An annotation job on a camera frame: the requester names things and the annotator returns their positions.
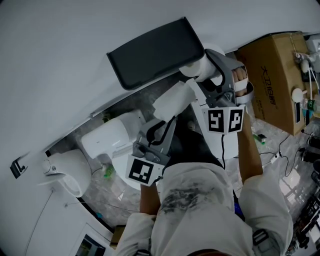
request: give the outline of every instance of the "wire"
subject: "wire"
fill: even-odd
[[[289,138],[289,136],[290,136],[290,134],[289,134],[283,141],[280,142],[280,144],[279,144],[279,152],[280,152],[280,146],[281,146],[281,144],[284,143],[284,142],[286,141],[286,139]]]
[[[316,87],[318,88],[318,92],[320,93],[320,87],[319,87],[317,78],[316,78],[316,76],[315,76],[314,70],[312,69],[312,67],[310,67],[310,70],[311,70],[311,73],[312,73],[312,75],[313,75],[314,81],[315,81],[315,83],[316,83]]]
[[[299,152],[300,148],[295,152],[295,155],[294,155],[294,159],[293,159],[293,164],[292,164],[292,167],[290,169],[290,172],[288,173],[288,175],[284,174],[284,176],[288,177],[290,175],[290,173],[292,172],[294,166],[295,166],[295,162],[296,162],[296,157],[297,157],[297,153]]]
[[[286,158],[286,160],[287,160],[285,171],[284,171],[284,176],[286,176],[288,165],[289,165],[289,158],[287,156],[281,156],[281,158]]]
[[[107,206],[111,206],[117,209],[121,209],[121,210],[126,210],[129,212],[135,212],[135,213],[139,213],[139,211],[137,210],[130,210],[130,209],[126,209],[126,208],[121,208],[112,204],[108,204],[106,202],[100,202],[100,201],[85,201],[85,202],[71,202],[71,203],[65,203],[64,207],[70,206],[70,205],[76,205],[76,204],[86,204],[86,203],[99,203],[99,204],[103,204],[103,205],[107,205]]]
[[[302,129],[301,132],[302,132],[303,134],[306,134],[306,135],[309,135],[309,136],[313,136],[313,137],[316,137],[316,138],[320,139],[320,137],[318,137],[318,136],[315,136],[315,135],[306,133],[304,129]]]
[[[96,169],[96,170],[91,174],[91,176],[93,177],[94,174],[95,174],[97,171],[100,171],[100,170],[102,170],[102,168]]]
[[[224,144],[224,134],[221,136],[221,146],[222,146],[222,161],[223,161],[223,169],[226,169],[226,162],[225,162],[225,144]]]
[[[263,155],[263,154],[273,154],[273,155],[277,155],[277,154],[275,154],[275,153],[272,153],[272,152],[265,152],[265,153],[260,153],[259,155]]]
[[[35,229],[36,229],[36,227],[37,227],[37,224],[38,224],[38,222],[39,222],[39,219],[40,219],[42,213],[44,212],[44,209],[46,208],[46,205],[47,205],[47,203],[49,202],[49,199],[51,198],[51,196],[52,196],[53,193],[54,193],[54,191],[52,190],[52,192],[51,192],[48,200],[45,202],[45,205],[44,205],[42,211],[40,212],[40,215],[39,215],[38,219],[36,220],[36,223],[35,223],[35,225],[34,225],[34,227],[33,227],[33,230],[32,230],[32,232],[31,232],[31,235],[30,235],[30,237],[29,237],[28,243],[27,243],[26,246],[25,246],[25,250],[24,250],[24,254],[23,254],[24,256],[27,255],[31,238],[32,238],[32,236],[33,236],[33,234],[34,234],[34,232],[35,232]]]
[[[308,72],[309,72],[309,84],[310,84],[310,100],[312,100],[312,83],[311,83],[310,67],[308,68]]]
[[[264,155],[264,154],[273,154],[273,155],[277,155],[275,153],[272,153],[272,152],[264,152],[264,153],[260,153],[259,155]]]
[[[289,158],[287,156],[282,156],[281,150],[280,150],[280,146],[281,146],[282,143],[284,143],[286,141],[286,139],[289,138],[289,136],[290,136],[290,134],[288,134],[288,136],[283,141],[281,141],[280,144],[279,144],[279,155],[280,155],[281,158],[286,158],[286,160],[287,160],[285,171],[284,171],[284,176],[286,176],[286,173],[287,173],[287,168],[288,168],[288,165],[289,165]]]

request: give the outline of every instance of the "gray speckled floor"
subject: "gray speckled floor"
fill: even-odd
[[[125,112],[140,109],[146,121],[151,120],[154,112],[152,103],[179,80],[186,81],[187,78],[178,72],[129,96],[83,124],[50,149],[52,154],[55,152],[63,153],[77,148],[82,150],[93,173],[91,184],[82,198],[95,212],[102,214],[104,221],[111,227],[125,224],[130,214],[133,211],[139,210],[140,191],[128,186],[115,172],[109,178],[104,178],[104,173],[98,169],[101,168],[102,164],[110,165],[111,160],[106,154],[101,155],[96,159],[91,159],[84,151],[81,144],[81,137],[102,125],[103,115],[106,113],[114,118]],[[267,136],[265,145],[261,145],[257,142],[259,152],[278,152],[280,142],[284,140],[288,134],[262,120],[255,119],[251,106],[248,108],[248,112],[251,116],[251,126],[254,131]],[[193,114],[191,107],[188,107],[184,111],[183,119],[195,120],[195,115]],[[195,123],[196,132],[200,132],[196,120]],[[319,124],[320,121],[318,119],[312,121],[308,125],[306,132],[315,132],[316,135],[319,135]],[[299,147],[306,147],[308,137],[308,135],[299,133],[295,137],[289,136],[289,138],[282,143],[282,154],[289,159],[287,172],[289,172],[293,165],[297,149]],[[272,157],[272,154],[261,155],[262,164],[268,163]],[[299,215],[299,212],[309,195],[316,189],[315,183],[310,178],[313,171],[312,164],[301,162],[300,160],[301,156],[298,154],[295,160],[295,165],[298,164],[298,167],[291,172],[289,177],[285,177],[287,165],[287,160],[285,158],[278,159],[274,164],[269,163],[265,166],[265,169],[272,169],[278,177],[281,190],[294,219]],[[236,194],[239,195],[242,189],[242,182],[239,173],[238,159],[234,158],[226,161],[226,172],[231,179]]]

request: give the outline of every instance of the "cardboard box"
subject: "cardboard box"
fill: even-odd
[[[113,236],[111,238],[111,242],[110,242],[110,247],[113,249],[116,249],[118,246],[118,243],[120,241],[120,238],[123,234],[123,232],[125,231],[126,225],[117,225],[115,227]]]
[[[252,104],[255,117],[291,135],[305,127],[301,109],[300,121],[297,122],[292,91],[310,88],[309,83],[302,81],[300,67],[295,63],[296,51],[308,53],[301,32],[265,36],[235,52],[237,59],[245,64],[248,78],[254,86]],[[315,83],[312,86],[313,93],[317,94]]]

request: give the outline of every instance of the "stained t-shirt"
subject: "stained t-shirt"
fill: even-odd
[[[233,187],[221,167],[178,163],[165,170],[157,215],[132,214],[115,256],[148,249],[152,256],[188,256],[217,250],[231,256],[283,255],[293,222],[272,171],[247,179],[239,198],[245,222],[235,213]],[[268,239],[253,245],[253,233]]]

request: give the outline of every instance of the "hand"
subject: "hand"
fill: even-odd
[[[235,70],[232,70],[232,75],[235,83],[242,81],[248,77],[246,71],[242,67],[238,67]],[[241,97],[246,94],[247,94],[247,88],[237,91],[235,93],[235,96]]]

